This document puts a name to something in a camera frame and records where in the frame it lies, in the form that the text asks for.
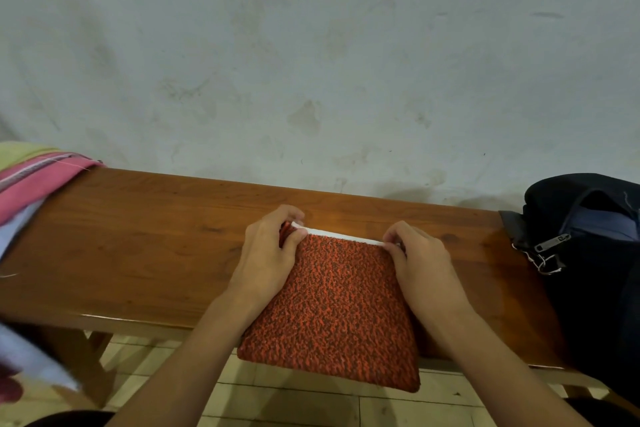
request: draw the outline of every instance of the pink fabric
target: pink fabric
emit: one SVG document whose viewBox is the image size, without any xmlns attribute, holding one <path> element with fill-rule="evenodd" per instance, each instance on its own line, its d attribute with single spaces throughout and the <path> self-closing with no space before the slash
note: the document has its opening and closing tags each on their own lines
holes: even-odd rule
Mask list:
<svg viewBox="0 0 640 427">
<path fill-rule="evenodd" d="M 3 180 L 6 177 L 12 176 L 16 172 L 22 171 L 25 167 L 29 167 L 31 164 L 35 164 L 36 162 L 40 162 L 41 160 L 45 160 L 46 158 L 55 157 L 58 155 L 65 155 L 69 153 L 70 152 L 51 152 L 49 154 L 42 154 L 32 159 L 25 160 L 20 164 L 12 165 L 11 167 L 7 167 L 4 171 L 0 172 L 0 180 Z"/>
<path fill-rule="evenodd" d="M 20 182 L 0 192 L 0 225 L 4 225 L 7 220 L 25 206 L 48 196 L 59 187 L 65 185 L 78 172 L 92 165 L 104 164 L 86 157 L 68 157 L 30 174 Z"/>
</svg>

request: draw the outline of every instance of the hand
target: hand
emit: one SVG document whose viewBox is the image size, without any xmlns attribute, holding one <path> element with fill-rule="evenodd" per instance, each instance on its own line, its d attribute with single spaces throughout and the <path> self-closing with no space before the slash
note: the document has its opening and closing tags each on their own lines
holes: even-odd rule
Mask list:
<svg viewBox="0 0 640 427">
<path fill-rule="evenodd" d="M 262 311 L 284 286 L 296 260 L 298 243 L 308 234 L 306 229 L 297 229 L 280 249 L 280 227 L 285 221 L 296 221 L 301 225 L 304 217 L 305 214 L 295 206 L 283 204 L 249 225 L 229 289 L 256 301 L 256 306 Z"/>
<path fill-rule="evenodd" d="M 392 225 L 382 239 L 396 264 L 404 299 L 425 327 L 450 321 L 452 314 L 473 312 L 440 240 L 404 221 Z M 402 242 L 406 254 L 396 245 L 398 242 Z"/>
</svg>

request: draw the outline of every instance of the person's right hand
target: person's right hand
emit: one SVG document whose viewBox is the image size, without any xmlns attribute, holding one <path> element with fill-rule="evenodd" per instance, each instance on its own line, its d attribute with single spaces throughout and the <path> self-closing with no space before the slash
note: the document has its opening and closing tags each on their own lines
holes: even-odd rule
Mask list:
<svg viewBox="0 0 640 427">
<path fill-rule="evenodd" d="M 428 329 L 458 314 L 473 312 L 451 263 L 449 252 L 437 238 L 405 221 L 392 225 L 384 247 L 396 264 L 396 277 L 404 299 Z M 402 242 L 406 254 L 397 245 Z"/>
</svg>

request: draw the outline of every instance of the backpack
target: backpack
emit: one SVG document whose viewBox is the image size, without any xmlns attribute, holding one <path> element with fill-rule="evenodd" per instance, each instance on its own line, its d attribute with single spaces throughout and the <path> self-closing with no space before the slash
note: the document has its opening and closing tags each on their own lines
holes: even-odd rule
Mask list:
<svg viewBox="0 0 640 427">
<path fill-rule="evenodd" d="M 640 407 L 640 185 L 600 174 L 541 180 L 500 211 L 540 272 L 575 366 Z"/>
</svg>

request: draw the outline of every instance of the wood grain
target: wood grain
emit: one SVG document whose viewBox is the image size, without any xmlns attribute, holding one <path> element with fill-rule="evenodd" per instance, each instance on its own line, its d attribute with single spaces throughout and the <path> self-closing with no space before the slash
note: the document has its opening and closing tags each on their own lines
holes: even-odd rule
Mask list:
<svg viewBox="0 0 640 427">
<path fill-rule="evenodd" d="M 536 273 L 498 213 L 119 169 L 50 197 L 0 265 L 0 314 L 117 334 L 183 337 L 225 290 L 244 229 L 281 203 L 309 227 L 380 239 L 407 220 L 444 241 L 476 310 L 532 365 L 566 367 Z M 441 357 L 426 342 L 423 353 Z"/>
</svg>

